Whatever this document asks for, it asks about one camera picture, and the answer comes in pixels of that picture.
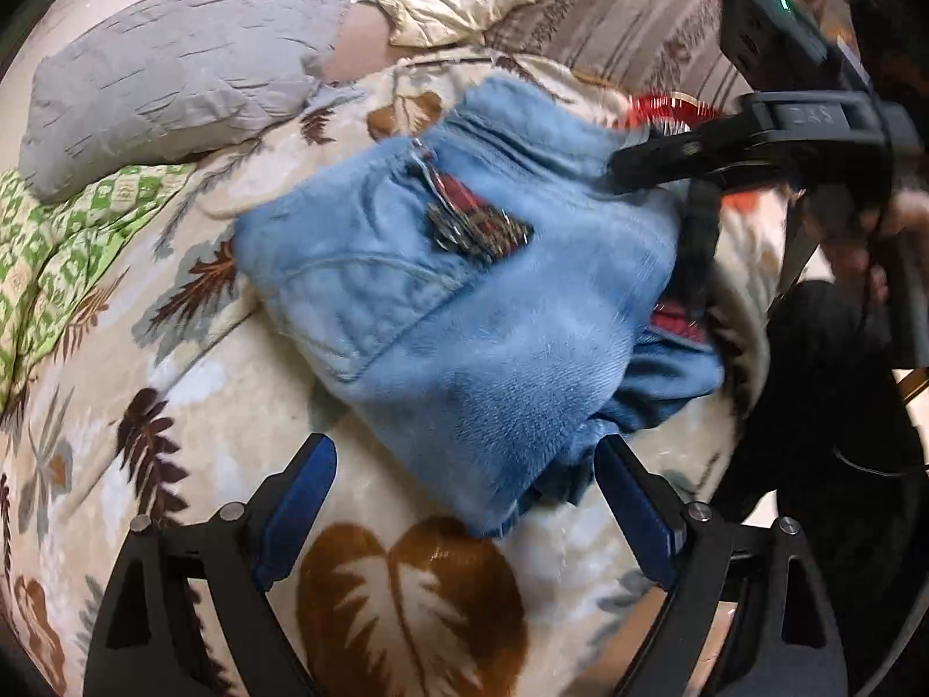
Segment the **blue denim jeans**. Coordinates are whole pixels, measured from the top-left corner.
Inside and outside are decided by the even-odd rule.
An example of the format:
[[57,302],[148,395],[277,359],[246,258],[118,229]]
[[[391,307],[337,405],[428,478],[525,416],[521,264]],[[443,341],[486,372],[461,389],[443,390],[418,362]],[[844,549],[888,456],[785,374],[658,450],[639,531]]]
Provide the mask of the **blue denim jeans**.
[[611,181],[642,139],[491,76],[236,220],[276,329],[479,537],[578,502],[600,439],[721,386],[712,342],[658,311],[685,186]]

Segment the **leaf patterned beige blanket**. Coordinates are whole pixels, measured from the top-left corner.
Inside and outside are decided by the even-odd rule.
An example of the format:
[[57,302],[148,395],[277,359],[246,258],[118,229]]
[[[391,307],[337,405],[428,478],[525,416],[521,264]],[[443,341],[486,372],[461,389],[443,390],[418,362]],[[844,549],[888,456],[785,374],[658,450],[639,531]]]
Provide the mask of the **leaf patterned beige blanket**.
[[419,132],[489,76],[617,126],[628,98],[545,58],[456,49],[321,88],[298,120],[206,157],[2,400],[2,613],[42,684],[84,686],[136,516],[194,524],[305,436],[339,470],[269,599],[336,695],[604,695],[660,605],[602,495],[467,538],[272,329],[233,220],[376,140]]

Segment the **red plastic bag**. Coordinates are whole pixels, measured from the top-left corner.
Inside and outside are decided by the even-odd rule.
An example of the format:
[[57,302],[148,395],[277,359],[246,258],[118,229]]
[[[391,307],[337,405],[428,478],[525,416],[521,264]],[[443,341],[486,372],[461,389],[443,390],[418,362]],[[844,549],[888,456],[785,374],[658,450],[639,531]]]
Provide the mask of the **red plastic bag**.
[[617,126],[622,129],[647,128],[662,134],[683,134],[724,115],[724,110],[715,109],[680,91],[671,91],[631,96],[624,118]]

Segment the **grey quilted pillow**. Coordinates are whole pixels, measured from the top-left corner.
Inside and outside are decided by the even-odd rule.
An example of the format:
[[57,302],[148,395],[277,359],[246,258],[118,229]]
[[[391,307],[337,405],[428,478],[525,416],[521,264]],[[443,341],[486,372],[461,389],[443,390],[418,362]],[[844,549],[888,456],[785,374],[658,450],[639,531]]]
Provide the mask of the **grey quilted pillow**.
[[254,139],[320,88],[350,0],[140,0],[31,84],[19,170],[42,203],[124,166]]

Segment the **striped brown bedsheet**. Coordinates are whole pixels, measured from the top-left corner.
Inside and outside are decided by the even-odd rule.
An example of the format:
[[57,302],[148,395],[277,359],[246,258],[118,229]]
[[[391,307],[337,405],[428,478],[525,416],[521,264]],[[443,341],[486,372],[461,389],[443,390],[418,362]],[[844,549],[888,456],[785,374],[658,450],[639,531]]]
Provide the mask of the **striped brown bedsheet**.
[[728,110],[750,85],[719,50],[719,24],[721,0],[537,0],[510,11],[485,44],[630,95],[680,91]]

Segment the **green checkered quilt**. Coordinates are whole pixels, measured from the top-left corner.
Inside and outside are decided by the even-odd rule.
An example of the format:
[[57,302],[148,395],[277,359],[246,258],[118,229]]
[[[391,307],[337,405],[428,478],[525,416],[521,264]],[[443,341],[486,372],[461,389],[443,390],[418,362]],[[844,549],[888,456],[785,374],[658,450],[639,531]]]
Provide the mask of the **green checkered quilt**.
[[118,253],[194,170],[128,166],[57,204],[33,197],[17,171],[3,171],[3,401],[24,387]]

